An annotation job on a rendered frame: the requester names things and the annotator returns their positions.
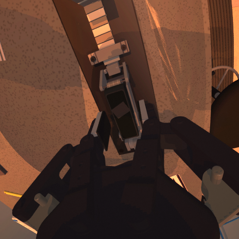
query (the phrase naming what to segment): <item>brown wooden board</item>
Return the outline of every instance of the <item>brown wooden board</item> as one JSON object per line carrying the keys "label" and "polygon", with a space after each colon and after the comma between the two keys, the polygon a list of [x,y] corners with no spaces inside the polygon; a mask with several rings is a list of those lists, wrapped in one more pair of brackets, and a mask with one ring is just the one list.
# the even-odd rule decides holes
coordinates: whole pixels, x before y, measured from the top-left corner
{"label": "brown wooden board", "polygon": [[[139,112],[139,100],[153,104],[158,116],[154,89],[149,72],[145,48],[142,42],[133,1],[102,0],[115,43],[127,40],[130,52],[120,56],[119,64],[128,65],[129,81]],[[111,124],[110,136],[119,154],[127,151],[119,138],[119,131],[113,119],[104,92],[99,89],[100,71],[106,69],[104,63],[91,65],[88,55],[98,51],[98,47],[87,19],[84,7],[72,0],[53,0],[67,37],[74,50],[87,84],[91,90],[99,111],[105,111]]]}

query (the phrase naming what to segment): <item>yellow stick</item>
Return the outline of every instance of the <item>yellow stick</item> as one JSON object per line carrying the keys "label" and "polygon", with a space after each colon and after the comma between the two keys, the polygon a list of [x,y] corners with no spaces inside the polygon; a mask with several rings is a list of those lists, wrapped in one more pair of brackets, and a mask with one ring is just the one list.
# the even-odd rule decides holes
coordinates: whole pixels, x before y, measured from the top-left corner
{"label": "yellow stick", "polygon": [[9,191],[4,191],[5,194],[9,194],[12,196],[16,196],[16,197],[21,197],[23,194],[19,194],[19,193],[14,193],[14,192],[9,192]]}

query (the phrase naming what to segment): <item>speckled surface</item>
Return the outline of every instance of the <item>speckled surface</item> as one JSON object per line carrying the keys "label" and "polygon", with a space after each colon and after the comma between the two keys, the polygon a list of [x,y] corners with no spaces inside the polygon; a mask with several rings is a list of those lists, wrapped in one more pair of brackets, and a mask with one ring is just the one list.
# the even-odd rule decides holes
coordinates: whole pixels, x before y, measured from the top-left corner
{"label": "speckled surface", "polygon": [[[209,131],[211,42],[207,1],[134,0],[160,120],[185,116]],[[99,112],[50,0],[0,2],[0,200],[13,208],[65,144],[79,144]],[[131,160],[109,142],[107,165]],[[172,151],[165,173],[180,174],[201,199],[201,181]]]}

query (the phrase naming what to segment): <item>ribbed wooden panel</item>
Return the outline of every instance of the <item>ribbed wooden panel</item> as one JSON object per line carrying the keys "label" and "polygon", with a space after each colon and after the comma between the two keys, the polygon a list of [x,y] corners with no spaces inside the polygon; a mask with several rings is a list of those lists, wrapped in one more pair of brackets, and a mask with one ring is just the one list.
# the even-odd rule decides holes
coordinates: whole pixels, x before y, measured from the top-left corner
{"label": "ribbed wooden panel", "polygon": [[[210,31],[211,31],[211,53],[213,65],[234,65],[234,38],[233,38],[233,8],[232,0],[208,0]],[[226,69],[215,71],[212,76],[212,86],[217,87]],[[223,83],[219,87],[221,92],[233,82],[233,72],[228,71]]]}

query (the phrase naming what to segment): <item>gray floor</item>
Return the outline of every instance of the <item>gray floor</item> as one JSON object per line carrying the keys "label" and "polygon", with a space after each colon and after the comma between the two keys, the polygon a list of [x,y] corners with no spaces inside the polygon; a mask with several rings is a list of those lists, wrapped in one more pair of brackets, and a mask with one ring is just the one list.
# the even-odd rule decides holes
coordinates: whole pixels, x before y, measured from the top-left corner
{"label": "gray floor", "polygon": [[0,201],[0,238],[36,239],[37,234],[12,220],[12,209]]}

